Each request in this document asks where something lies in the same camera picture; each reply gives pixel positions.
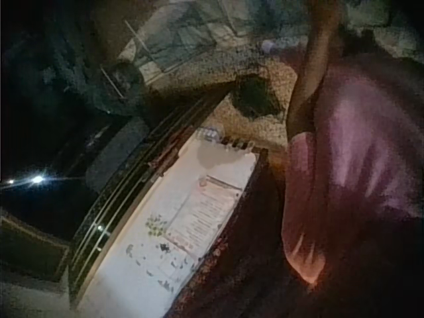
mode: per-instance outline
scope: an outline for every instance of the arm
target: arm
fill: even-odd
[[[311,5],[312,31],[287,115],[289,141],[299,133],[313,131],[314,97],[327,71],[330,43],[339,25],[337,5],[337,1],[318,1]]]

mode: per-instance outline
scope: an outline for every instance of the pink shirt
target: pink shirt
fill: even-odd
[[[282,238],[306,282],[331,271],[367,225],[423,216],[423,90],[391,58],[329,68],[315,132],[293,137],[288,151]]]

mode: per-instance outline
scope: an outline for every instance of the bright light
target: bright light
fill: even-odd
[[[39,184],[40,182],[44,181],[44,177],[43,176],[36,176],[36,177],[33,177],[33,179],[31,179],[31,181],[34,184]]]

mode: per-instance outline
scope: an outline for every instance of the hand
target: hand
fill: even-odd
[[[333,35],[342,19],[342,5],[339,0],[307,0],[313,32]]]

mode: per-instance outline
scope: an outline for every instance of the sleeve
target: sleeve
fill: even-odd
[[[282,224],[284,252],[290,265],[308,283],[314,284],[325,259],[315,249],[311,208],[315,176],[316,141],[312,132],[294,136],[288,147],[286,199]]]

